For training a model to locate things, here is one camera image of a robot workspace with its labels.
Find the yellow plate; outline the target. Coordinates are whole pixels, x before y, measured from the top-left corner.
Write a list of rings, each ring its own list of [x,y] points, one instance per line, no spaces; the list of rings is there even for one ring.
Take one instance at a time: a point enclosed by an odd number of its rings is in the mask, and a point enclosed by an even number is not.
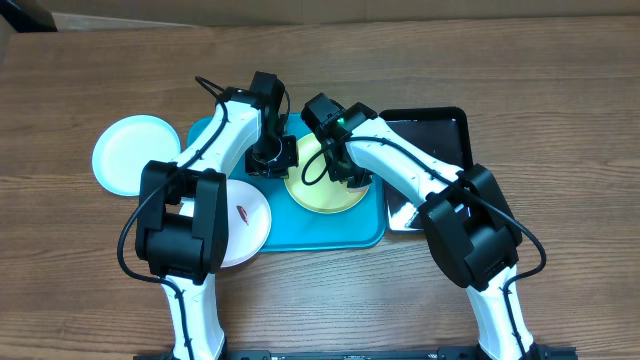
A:
[[[296,145],[299,165],[289,168],[288,178],[284,182],[287,191],[299,205],[313,212],[333,214],[350,209],[367,194],[369,187],[348,189],[345,182],[331,181],[329,173],[325,173],[314,185],[305,185],[302,182],[303,168],[311,156],[321,149],[321,145],[313,134],[303,136]]]

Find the light blue plate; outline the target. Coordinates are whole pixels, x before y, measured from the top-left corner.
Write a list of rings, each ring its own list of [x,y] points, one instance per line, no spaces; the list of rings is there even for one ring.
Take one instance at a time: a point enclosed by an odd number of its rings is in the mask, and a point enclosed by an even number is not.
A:
[[[92,170],[98,183],[119,196],[137,196],[143,168],[150,160],[167,162],[181,153],[176,130],[152,115],[125,117],[96,142]]]

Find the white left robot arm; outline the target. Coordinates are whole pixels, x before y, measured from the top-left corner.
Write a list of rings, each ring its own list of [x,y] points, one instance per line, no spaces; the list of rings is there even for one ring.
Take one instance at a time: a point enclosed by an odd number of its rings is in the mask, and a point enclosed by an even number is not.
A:
[[[203,80],[217,101],[200,137],[169,162],[152,160],[142,170],[139,204],[121,231],[117,257],[128,233],[149,266],[130,277],[162,286],[174,323],[172,359],[218,359],[226,338],[212,307],[214,275],[229,242],[227,179],[239,161],[251,176],[285,178],[298,156],[285,132],[290,102],[280,81],[247,90],[221,89]]]

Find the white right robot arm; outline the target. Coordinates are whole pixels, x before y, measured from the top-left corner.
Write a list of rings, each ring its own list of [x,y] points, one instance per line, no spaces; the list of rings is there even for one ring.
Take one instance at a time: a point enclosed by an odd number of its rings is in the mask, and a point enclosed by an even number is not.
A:
[[[479,330],[471,357],[544,357],[516,290],[524,276],[517,248],[532,233],[514,218],[494,175],[473,163],[461,109],[377,113],[323,99],[307,104],[302,119],[321,144],[331,180],[360,188],[377,175],[415,207],[433,260],[469,297]]]

